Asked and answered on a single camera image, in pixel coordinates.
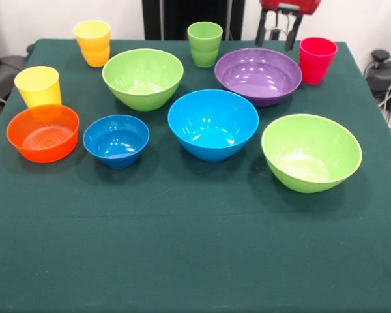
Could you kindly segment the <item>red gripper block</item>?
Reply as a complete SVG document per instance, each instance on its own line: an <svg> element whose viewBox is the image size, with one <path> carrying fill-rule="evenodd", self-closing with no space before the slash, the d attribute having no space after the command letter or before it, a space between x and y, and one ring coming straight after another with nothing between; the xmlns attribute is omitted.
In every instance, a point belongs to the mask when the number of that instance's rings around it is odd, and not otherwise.
<svg viewBox="0 0 391 313"><path fill-rule="evenodd" d="M265 40L265 22L268 10L294 12L295 21L285 41L285 51L293 49L298 29L303 19L303 15L312 15L321 3L321 0L260 0L262 10L259 19L259 25L255 38L255 45L262 46Z"/></svg>

